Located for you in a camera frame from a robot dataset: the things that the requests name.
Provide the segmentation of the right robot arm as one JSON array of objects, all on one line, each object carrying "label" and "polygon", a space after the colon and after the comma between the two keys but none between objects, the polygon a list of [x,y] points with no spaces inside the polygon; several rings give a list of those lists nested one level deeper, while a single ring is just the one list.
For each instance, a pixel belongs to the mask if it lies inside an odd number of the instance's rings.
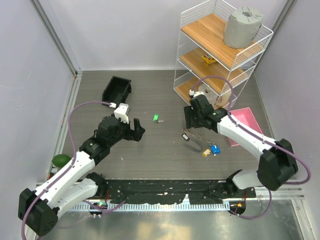
[{"label": "right robot arm", "polygon": [[243,125],[226,109],[214,109],[203,94],[193,97],[183,111],[186,128],[206,128],[230,138],[258,160],[257,169],[239,170],[231,175],[226,185],[230,196],[238,197],[249,187],[276,191],[298,172],[289,141],[277,141]]}]

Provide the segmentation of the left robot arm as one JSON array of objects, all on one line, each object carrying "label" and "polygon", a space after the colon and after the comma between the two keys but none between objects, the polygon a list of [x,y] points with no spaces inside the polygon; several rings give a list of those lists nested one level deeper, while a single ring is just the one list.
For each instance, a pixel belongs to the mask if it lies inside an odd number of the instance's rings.
[{"label": "left robot arm", "polygon": [[76,181],[97,166],[110,149],[121,140],[140,141],[145,129],[137,118],[122,122],[115,116],[106,116],[92,137],[87,139],[75,156],[53,177],[35,190],[26,188],[19,195],[18,218],[21,219],[21,236],[26,238],[25,227],[39,237],[48,234],[58,220],[72,207],[87,198],[103,198],[107,193],[106,180],[91,173],[79,184]]}]

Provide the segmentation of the green key tag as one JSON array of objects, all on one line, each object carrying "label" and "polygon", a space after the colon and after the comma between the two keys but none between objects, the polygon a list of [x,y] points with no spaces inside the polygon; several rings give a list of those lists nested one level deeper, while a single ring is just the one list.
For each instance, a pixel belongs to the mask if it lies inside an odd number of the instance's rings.
[{"label": "green key tag", "polygon": [[157,123],[159,121],[159,115],[158,114],[155,114],[154,116],[153,116],[153,122],[154,123]]}]

